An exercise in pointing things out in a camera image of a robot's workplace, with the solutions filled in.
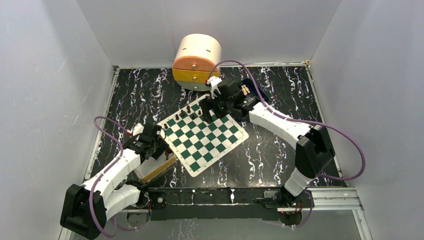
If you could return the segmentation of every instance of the white enclosure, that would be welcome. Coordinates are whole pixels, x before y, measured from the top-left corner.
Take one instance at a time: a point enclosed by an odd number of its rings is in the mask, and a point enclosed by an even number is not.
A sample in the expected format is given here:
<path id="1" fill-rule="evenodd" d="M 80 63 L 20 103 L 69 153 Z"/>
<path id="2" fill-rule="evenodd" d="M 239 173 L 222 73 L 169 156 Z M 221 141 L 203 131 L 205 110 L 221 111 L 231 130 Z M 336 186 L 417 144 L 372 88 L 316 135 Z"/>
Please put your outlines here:
<path id="1" fill-rule="evenodd" d="M 0 212 L 4 239 L 57 239 L 66 189 L 83 181 L 113 66 L 171 67 L 207 34 L 222 60 L 302 62 L 323 118 L 353 136 L 376 240 L 423 239 L 424 1 L 3 0 Z M 337 134 L 345 176 L 357 151 Z"/>
<path id="2" fill-rule="evenodd" d="M 309 60 L 341 0 L 77 2 L 113 65 L 171 67 L 189 34 L 218 40 L 223 60 Z"/>
<path id="3" fill-rule="evenodd" d="M 0 65 L 2 239 L 57 239 L 113 68 L 74 0 L 1 1 Z"/>
<path id="4" fill-rule="evenodd" d="M 424 238 L 424 2 L 344 0 L 311 61 L 325 120 L 365 151 L 356 186 L 372 237 Z M 343 174 L 356 149 L 333 134 Z"/>

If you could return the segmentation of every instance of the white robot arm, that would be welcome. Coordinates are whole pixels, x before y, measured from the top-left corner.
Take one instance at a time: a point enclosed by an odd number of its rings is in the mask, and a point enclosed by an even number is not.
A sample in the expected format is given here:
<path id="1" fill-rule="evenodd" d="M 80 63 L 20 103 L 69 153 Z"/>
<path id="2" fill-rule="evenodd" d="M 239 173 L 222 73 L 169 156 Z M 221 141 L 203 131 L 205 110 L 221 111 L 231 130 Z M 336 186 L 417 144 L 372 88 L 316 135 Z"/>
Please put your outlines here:
<path id="1" fill-rule="evenodd" d="M 203 119 L 211 123 L 210 111 L 217 118 L 232 114 L 253 124 L 257 124 L 286 140 L 296 152 L 295 169 L 281 187 L 279 203 L 291 206 L 309 183 L 335 156 L 333 144 L 325 127 L 286 120 L 289 116 L 272 109 L 259 100 L 259 96 L 249 94 L 253 82 L 245 79 L 237 82 L 232 78 L 221 80 L 211 77 L 208 81 L 211 95 L 200 101 Z"/>
<path id="2" fill-rule="evenodd" d="M 146 186 L 142 183 L 130 181 L 118 190 L 115 189 L 146 159 L 158 159 L 165 154 L 168 144 L 160 138 L 161 129 L 159 125 L 146 124 L 143 127 L 140 123 L 137 124 L 131 132 L 131 138 L 123 144 L 122 157 L 116 156 L 81 186 L 71 185 L 66 191 L 60 225 L 88 239 L 95 239 L 100 234 L 89 208 L 92 190 L 93 211 L 102 228 L 111 217 L 126 207 L 147 203 L 147 198 L 144 197 Z"/>

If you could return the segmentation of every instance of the black marble surface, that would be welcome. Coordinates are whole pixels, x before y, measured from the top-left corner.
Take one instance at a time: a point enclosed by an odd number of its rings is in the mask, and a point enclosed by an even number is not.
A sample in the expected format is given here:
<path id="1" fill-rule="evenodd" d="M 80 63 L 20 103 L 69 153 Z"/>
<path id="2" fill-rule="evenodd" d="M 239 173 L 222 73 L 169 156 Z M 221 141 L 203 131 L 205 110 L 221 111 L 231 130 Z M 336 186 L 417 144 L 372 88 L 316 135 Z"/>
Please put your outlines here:
<path id="1" fill-rule="evenodd" d="M 316 100 L 303 66 L 250 67 L 260 88 L 270 98 L 269 104 L 295 119 L 321 121 Z M 221 67 L 221 76 L 243 80 L 247 74 L 239 67 Z M 181 88 L 170 68 L 121 69 L 107 117 L 131 129 L 137 123 L 159 122 L 203 93 Z M 295 168 L 295 151 L 283 139 L 261 126 L 241 122 L 249 139 L 214 163 L 197 177 L 191 177 L 180 161 L 152 179 L 151 187 L 274 187 L 282 185 Z M 104 129 L 125 141 L 128 136 L 113 124 Z M 92 176 L 109 163 L 119 149 L 102 136 L 94 161 Z M 338 176 L 332 161 L 324 169 Z M 137 179 L 134 173 L 128 177 Z M 319 178 L 313 186 L 346 186 L 340 181 Z"/>

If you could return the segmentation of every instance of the chessboard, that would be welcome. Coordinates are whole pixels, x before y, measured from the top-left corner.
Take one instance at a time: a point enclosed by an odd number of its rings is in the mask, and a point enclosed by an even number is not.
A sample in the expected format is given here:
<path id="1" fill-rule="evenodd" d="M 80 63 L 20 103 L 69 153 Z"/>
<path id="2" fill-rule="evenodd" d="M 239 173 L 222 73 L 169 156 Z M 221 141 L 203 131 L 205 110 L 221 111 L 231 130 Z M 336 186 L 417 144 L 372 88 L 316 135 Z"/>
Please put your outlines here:
<path id="1" fill-rule="evenodd" d="M 213 122 L 203 121 L 199 102 L 207 96 L 199 97 L 158 123 L 165 131 L 165 141 L 192 177 L 249 138 L 229 115 L 218 119 L 210 110 Z"/>

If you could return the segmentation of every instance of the cable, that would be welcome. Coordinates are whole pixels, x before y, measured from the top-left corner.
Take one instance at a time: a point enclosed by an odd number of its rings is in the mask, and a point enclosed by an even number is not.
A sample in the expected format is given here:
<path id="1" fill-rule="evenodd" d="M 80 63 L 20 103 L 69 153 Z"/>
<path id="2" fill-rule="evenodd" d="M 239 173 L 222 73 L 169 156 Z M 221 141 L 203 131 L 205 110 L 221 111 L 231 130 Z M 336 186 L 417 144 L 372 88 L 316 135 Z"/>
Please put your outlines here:
<path id="1" fill-rule="evenodd" d="M 278 111 L 277 110 L 275 110 L 274 108 L 272 108 L 271 106 L 269 106 L 266 102 L 265 102 L 265 100 L 264 100 L 264 98 L 262 97 L 262 94 L 261 94 L 261 92 L 259 91 L 259 88 L 258 88 L 258 85 L 256 84 L 256 81 L 255 81 L 255 79 L 254 79 L 254 77 L 253 77 L 253 75 L 252 75 L 252 73 L 249 71 L 249 69 L 246 67 L 246 65 L 244 65 L 243 63 L 241 63 L 241 62 L 239 62 L 239 61 L 237 61 L 237 60 L 223 60 L 223 61 L 220 61 L 220 62 L 218 62 L 213 68 L 212 68 L 212 70 L 210 71 L 210 73 L 209 73 L 209 76 L 207 76 L 207 79 L 209 79 L 211 76 L 212 76 L 212 74 L 213 74 L 213 72 L 214 72 L 214 70 L 219 66 L 219 65 L 221 65 L 222 63 L 227 63 L 227 62 L 234 62 L 234 63 L 237 63 L 237 64 L 239 64 L 240 66 L 242 66 L 243 67 L 243 69 L 247 72 L 247 75 L 250 77 L 250 79 L 252 80 L 252 82 L 253 82 L 253 85 L 254 85 L 254 88 L 255 88 L 255 90 L 256 90 L 256 93 L 257 93 L 257 95 L 259 96 L 259 98 L 260 98 L 260 102 L 262 103 L 262 105 L 264 106 L 264 107 L 266 107 L 266 109 L 270 112 L 270 113 L 272 113 L 274 116 L 277 116 L 277 117 L 279 117 L 279 118 L 281 118 L 281 119 L 283 119 L 283 120 L 287 120 L 287 121 L 290 121 L 290 122 L 297 122 L 297 123 L 304 123 L 304 124 L 309 124 L 309 125 L 320 125 L 320 126 L 323 126 L 323 127 L 326 127 L 326 128 L 329 128 L 329 129 L 332 129 L 332 130 L 334 130 L 334 131 L 336 131 L 336 132 L 338 132 L 339 134 L 341 134 L 343 137 L 345 137 L 346 139 L 348 139 L 355 147 L 356 147 L 356 149 L 358 150 L 358 152 L 359 152 L 359 154 L 360 154 L 360 158 L 361 158 L 361 163 L 362 163 L 362 166 L 361 166 L 361 168 L 360 168 L 360 170 L 359 170 L 359 172 L 357 173 L 357 174 L 355 174 L 355 175 L 353 175 L 353 176 L 348 176 L 348 177 L 337 177 L 337 176 L 330 176 L 330 175 L 326 175 L 326 174 L 318 174 L 318 176 L 320 176 L 320 177 L 323 177 L 323 178 L 328 178 L 328 179 L 331 179 L 331 180 L 338 180 L 338 181 L 348 181 L 348 180 L 353 180 L 353 179 L 356 179 L 356 178 L 358 178 L 359 176 L 361 176 L 363 173 L 364 173 L 364 171 L 365 171 L 365 166 L 366 166 L 366 159 L 365 159 L 365 155 L 364 155 L 364 152 L 362 151 L 362 148 L 359 146 L 359 144 L 351 137 L 351 136 L 349 136 L 347 133 L 345 133 L 345 132 L 343 132 L 343 131 L 341 131 L 341 130 L 339 130 L 339 129 L 337 129 L 337 128 L 335 128 L 335 127 L 333 127 L 333 126 L 331 126 L 331 125 L 329 125 L 329 124 L 326 124 L 326 123 L 323 123 L 323 122 L 318 122 L 318 121 L 309 121 L 309 120 L 301 120 L 301 119 L 293 119 L 293 118 L 290 118 L 290 117 L 285 117 L 285 116 L 283 116 L 283 115 L 281 115 L 281 114 L 279 114 L 278 113 Z"/>
<path id="2" fill-rule="evenodd" d="M 306 195 L 308 195 L 309 198 L 310 198 L 309 212 L 307 213 L 307 216 L 306 216 L 305 220 L 302 221 L 301 223 L 297 224 L 297 225 L 294 225 L 295 227 L 300 227 L 300 226 L 304 225 L 309 220 L 309 218 L 311 217 L 311 214 L 312 214 L 312 208 L 314 207 L 314 199 L 312 198 L 312 194 L 310 194 L 308 191 L 304 191 L 304 193 Z"/>
<path id="3" fill-rule="evenodd" d="M 300 209 L 299 209 L 299 213 L 302 212 L 302 209 L 304 209 L 304 202 L 302 200 L 300 200 Z"/>
<path id="4" fill-rule="evenodd" d="M 304 221 L 302 221 L 301 223 L 297 224 L 297 225 L 283 225 L 283 227 L 287 227 L 287 228 L 297 228 L 297 227 L 301 227 L 301 226 L 302 226 L 302 225 L 304 225 L 304 224 L 305 224 L 305 223 L 309 220 L 309 218 L 311 217 L 312 209 L 314 208 L 314 199 L 313 199 L 313 197 L 312 197 L 312 194 L 310 194 L 308 191 L 304 191 L 304 193 L 305 193 L 305 194 L 307 194 L 307 195 L 308 195 L 308 197 L 309 197 L 309 199 L 310 199 L 310 208 L 309 208 L 309 212 L 307 213 L 307 216 L 306 216 L 305 220 L 304 220 Z M 275 223 L 275 222 L 262 221 L 262 220 L 261 220 L 261 222 L 262 222 L 262 223 L 266 223 L 266 224 L 270 224 L 270 225 L 276 225 L 276 226 L 280 226 L 280 227 L 281 227 L 281 224 L 277 224 L 277 223 Z"/>
<path id="5" fill-rule="evenodd" d="M 122 229 L 122 230 L 127 230 L 127 231 L 133 231 L 133 230 L 136 230 L 136 229 L 139 229 L 139 228 L 142 228 L 142 227 L 144 227 L 144 225 L 145 224 L 147 224 L 147 222 L 146 223 L 144 223 L 144 224 L 142 224 L 141 226 L 139 226 L 139 227 L 135 227 L 135 228 L 126 228 L 126 227 L 122 227 L 122 226 L 120 226 L 120 225 L 118 225 L 118 223 L 117 223 L 117 221 L 116 221 L 116 216 L 113 216 L 113 219 L 112 219 L 112 222 L 113 222 L 113 225 L 115 226 L 115 232 L 114 233 L 112 233 L 112 234 L 110 234 L 110 233 L 108 233 L 108 232 L 106 232 L 105 231 L 105 229 L 103 229 L 102 228 L 102 226 L 100 225 L 100 223 L 99 223 L 99 220 L 97 219 L 97 217 L 96 217 L 96 213 L 94 212 L 94 206 L 93 206 L 93 195 L 94 195 L 94 190 L 96 189 L 96 186 L 97 186 L 97 184 L 100 182 L 100 180 L 102 179 L 102 177 L 103 177 L 103 175 L 107 172 L 107 171 L 109 171 L 121 158 L 122 158 L 122 155 L 124 154 L 124 147 L 123 147 L 123 145 L 122 145 L 122 143 L 120 143 L 119 142 L 119 140 L 116 138 L 116 137 L 114 137 L 113 135 L 111 135 L 111 134 L 109 134 L 108 132 L 106 132 L 104 129 L 102 129 L 101 127 L 100 127 L 100 125 L 97 123 L 97 119 L 104 119 L 104 120 L 107 120 L 107 121 L 109 121 L 109 122 L 111 122 L 111 123 L 113 123 L 113 124 L 115 124 L 116 126 L 118 126 L 119 128 L 121 128 L 121 129 L 123 129 L 123 130 L 125 130 L 127 133 L 129 133 L 129 131 L 125 128 L 125 127 L 123 127 L 121 124 L 119 124 L 118 122 L 116 122 L 116 121 L 114 121 L 114 120 L 112 120 L 112 119 L 110 119 L 110 118 L 108 118 L 108 117 L 105 117 L 105 116 L 96 116 L 95 118 L 94 118 L 94 120 L 93 120 L 93 122 L 94 122 L 94 125 L 95 125 L 95 127 L 100 131 L 100 132 L 102 132 L 104 135 L 106 135 L 106 136 L 108 136 L 109 138 L 111 138 L 115 143 L 117 143 L 117 145 L 119 146 L 119 156 L 115 159 L 115 161 L 113 161 L 103 172 L 101 172 L 100 173 L 100 176 L 94 181 L 94 184 L 93 184 L 93 186 L 91 187 L 91 191 L 90 191 L 90 194 L 89 194 L 89 197 L 88 197 L 88 206 L 89 206 L 89 209 L 90 209 L 90 213 L 91 213 L 91 217 L 92 217 L 92 219 L 93 219 L 93 222 L 94 222 L 94 224 L 95 224 L 95 226 L 98 228 L 98 230 L 103 234 L 103 235 L 105 235 L 106 237 L 108 237 L 108 238 L 113 238 L 113 237 L 115 237 L 116 235 L 117 235 L 117 233 L 118 233 L 118 228 L 119 229 Z"/>

